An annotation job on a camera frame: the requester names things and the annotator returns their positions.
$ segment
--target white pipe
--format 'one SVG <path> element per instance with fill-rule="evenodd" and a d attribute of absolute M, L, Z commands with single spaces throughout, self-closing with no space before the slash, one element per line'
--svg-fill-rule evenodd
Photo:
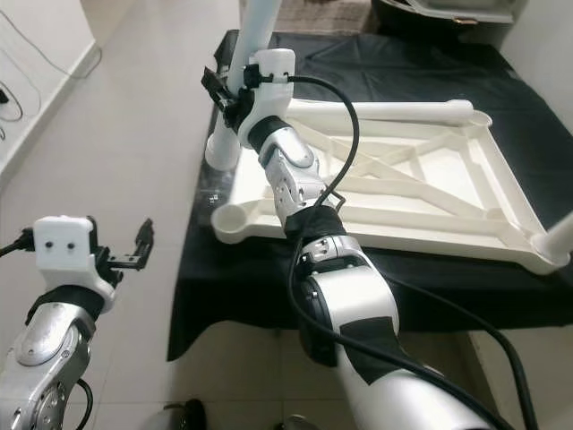
<path fill-rule="evenodd" d="M 474 106 L 468 100 L 450 100 L 443 103 L 353 103 L 356 114 L 362 119 L 387 121 L 417 121 L 464 123 L 474 116 Z M 288 106 L 288 116 L 347 115 L 342 103 L 293 99 Z"/>
<path fill-rule="evenodd" d="M 281 0 L 248 2 L 227 77 L 227 87 L 233 94 L 237 95 L 243 86 L 243 68 L 249 64 L 249 57 L 268 47 L 280 3 Z M 230 170 L 235 167 L 239 159 L 240 149 L 235 133 L 225 127 L 225 122 L 219 113 L 215 130 L 207 140 L 205 159 L 217 170 Z"/>
<path fill-rule="evenodd" d="M 549 229 L 545 235 L 535 235 L 532 244 L 557 267 L 569 264 L 573 251 L 573 212 Z"/>

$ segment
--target white wall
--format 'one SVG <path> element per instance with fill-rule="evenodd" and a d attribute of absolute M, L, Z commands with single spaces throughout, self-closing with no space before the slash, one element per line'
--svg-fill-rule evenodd
<path fill-rule="evenodd" d="M 80 0 L 0 0 L 0 9 L 56 65 L 68 72 L 75 69 L 94 44 Z M 40 112 L 37 92 L 16 65 L 38 88 Z M 0 171 L 67 79 L 0 16 L 0 81 L 10 87 L 26 114 L 18 123 L 0 120 L 6 133 L 6 141 L 0 142 Z M 0 107 L 0 116 L 13 117 L 14 112 L 13 107 Z"/>
<path fill-rule="evenodd" d="M 573 132 L 573 2 L 529 0 L 500 52 Z M 520 353 L 543 430 L 573 428 L 573 327 L 507 333 Z M 523 428 L 507 360 L 497 344 L 473 339 L 502 415 Z"/>

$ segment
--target black tablecloth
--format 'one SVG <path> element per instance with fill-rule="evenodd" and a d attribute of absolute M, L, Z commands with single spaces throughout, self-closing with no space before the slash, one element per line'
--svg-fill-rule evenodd
<path fill-rule="evenodd" d="M 236 31 L 216 58 L 230 63 Z M 279 33 L 271 47 L 296 52 L 296 72 L 335 83 L 354 101 L 469 99 L 493 118 L 492 133 L 527 198 L 548 228 L 573 209 L 573 138 L 492 47 L 433 46 L 374 35 L 321 37 Z M 335 100 L 321 88 L 295 86 L 295 96 Z M 234 320 L 294 328 L 286 296 L 286 241 L 251 237 L 224 245 L 210 214 L 226 201 L 233 173 L 205 163 L 187 230 L 177 281 L 168 358 L 181 356 L 209 325 Z M 573 268 L 539 277 L 506 262 L 367 249 L 395 279 L 443 295 L 500 328 L 573 323 Z M 450 310 L 392 287 L 406 331 L 474 328 Z"/>

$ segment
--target tile floor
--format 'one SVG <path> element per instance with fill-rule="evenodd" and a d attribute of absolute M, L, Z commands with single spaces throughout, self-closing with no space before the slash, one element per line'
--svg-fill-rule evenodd
<path fill-rule="evenodd" d="M 354 428 L 337 381 L 306 358 L 293 331 L 224 322 L 177 362 L 165 361 L 210 116 L 202 69 L 238 15 L 230 0 L 137 0 L 115 30 L 109 24 L 101 65 L 77 85 L 0 198 L 3 241 L 45 215 L 91 214 L 102 243 L 131 250 L 139 224 L 155 221 L 148 268 L 126 275 L 115 308 L 98 321 L 85 374 L 96 401 L 88 429 L 141 428 L 165 403 L 192 396 L 207 402 L 213 430 L 270 429 L 294 412 L 325 429 Z M 2 297 L 10 298 L 0 302 L 4 350 L 42 281 L 28 254 L 3 258 L 0 272 Z M 420 340 L 430 356 L 438 350 L 428 337 L 410 343 Z M 459 367 L 463 359 L 448 344 L 433 366 Z M 71 402 L 64 429 L 83 411 L 79 392 Z"/>

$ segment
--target white plastic part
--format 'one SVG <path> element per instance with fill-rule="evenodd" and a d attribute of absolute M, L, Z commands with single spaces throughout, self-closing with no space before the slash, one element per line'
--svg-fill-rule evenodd
<path fill-rule="evenodd" d="M 347 115 L 287 114 L 286 120 L 311 145 L 328 183 L 352 141 Z M 564 261 L 547 258 L 532 243 L 546 233 L 493 140 L 491 124 L 479 111 L 457 125 L 360 118 L 358 154 L 338 187 L 347 199 L 340 215 L 348 234 L 363 246 L 517 262 L 539 274 L 561 267 Z M 284 237 L 253 150 L 242 149 L 229 202 L 211 223 L 226 243 Z M 569 228 L 550 233 L 545 248 L 568 249 Z"/>
<path fill-rule="evenodd" d="M 249 64 L 251 55 L 269 45 L 280 4 L 281 0 L 249 0 L 247 3 L 227 76 L 227 87 L 233 94 L 237 95 L 243 86 L 243 69 Z M 205 149 L 207 163 L 217 170 L 230 170 L 236 165 L 239 151 L 239 140 L 225 127 L 225 120 L 219 113 Z"/>
<path fill-rule="evenodd" d="M 559 267 L 569 264 L 573 251 L 573 212 L 551 227 L 547 234 L 534 236 L 532 243 L 552 264 Z"/>
<path fill-rule="evenodd" d="M 407 0 L 417 13 L 432 18 L 475 20 L 477 22 L 513 22 L 510 0 Z"/>
<path fill-rule="evenodd" d="M 34 222 L 36 265 L 47 291 L 63 285 L 91 289 L 104 299 L 103 312 L 113 306 L 114 288 L 101 279 L 90 253 L 93 225 L 85 218 L 45 217 Z"/>
<path fill-rule="evenodd" d="M 353 103 L 362 119 L 388 121 L 417 121 L 423 123 L 465 123 L 474 116 L 474 106 L 468 100 L 444 103 Z M 288 105 L 291 118 L 307 115 L 345 115 L 343 103 L 293 99 Z"/>
<path fill-rule="evenodd" d="M 273 82 L 255 88 L 251 112 L 239 127 L 237 137 L 241 146 L 251 148 L 248 140 L 252 128 L 267 116 L 285 116 L 293 97 L 295 85 L 287 76 L 295 74 L 295 51 L 291 49 L 265 49 L 252 56 L 251 64 L 258 64 L 262 76 L 275 76 Z"/>

